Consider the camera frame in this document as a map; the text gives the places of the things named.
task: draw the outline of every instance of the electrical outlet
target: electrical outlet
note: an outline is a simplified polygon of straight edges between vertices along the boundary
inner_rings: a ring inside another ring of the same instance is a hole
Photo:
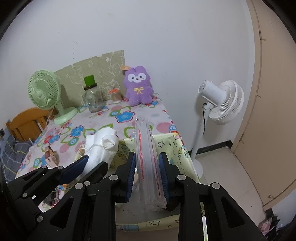
[[[1,129],[1,130],[0,130],[0,139],[2,139],[4,135],[5,135],[4,130]]]

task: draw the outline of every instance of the beige door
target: beige door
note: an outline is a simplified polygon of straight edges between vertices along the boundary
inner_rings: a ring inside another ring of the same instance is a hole
[[[261,73],[253,111],[234,153],[268,209],[296,188],[296,44],[268,6],[252,2],[261,32]]]

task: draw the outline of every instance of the glass jar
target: glass jar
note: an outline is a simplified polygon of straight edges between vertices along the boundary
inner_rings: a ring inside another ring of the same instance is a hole
[[[94,81],[94,76],[85,77],[84,81],[86,84],[86,87],[84,87],[85,93],[83,95],[84,103],[88,106],[90,112],[101,111],[104,102],[98,84]]]
[[[119,89],[113,88],[108,93],[111,96],[113,104],[118,104],[121,102],[122,97],[121,97],[121,93],[120,93]]]

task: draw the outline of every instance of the white towel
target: white towel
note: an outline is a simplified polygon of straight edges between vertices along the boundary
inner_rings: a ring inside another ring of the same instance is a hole
[[[96,132],[96,134],[87,136],[85,142],[86,155],[89,159],[81,174],[81,177],[90,172],[96,165],[104,161],[110,166],[114,156],[118,151],[117,131],[105,127]]]

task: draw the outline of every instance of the red stripe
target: red stripe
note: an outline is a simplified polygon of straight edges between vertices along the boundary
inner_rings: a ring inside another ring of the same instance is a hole
[[[153,148],[152,136],[151,136],[150,130],[149,130],[149,133],[150,133],[150,138],[151,138],[151,145],[152,145],[153,158],[154,158],[154,166],[155,166],[155,171],[156,171],[156,182],[157,182],[158,194],[159,194],[159,197],[160,197],[160,190],[159,190],[159,184],[158,184],[158,173],[157,173],[157,168],[156,168],[156,158],[155,158],[155,155],[154,155],[154,148]]]
[[[139,152],[140,152],[140,165],[142,171],[142,181],[144,181],[144,168],[143,168],[143,156],[142,156],[142,140],[141,140],[141,132],[139,130]]]

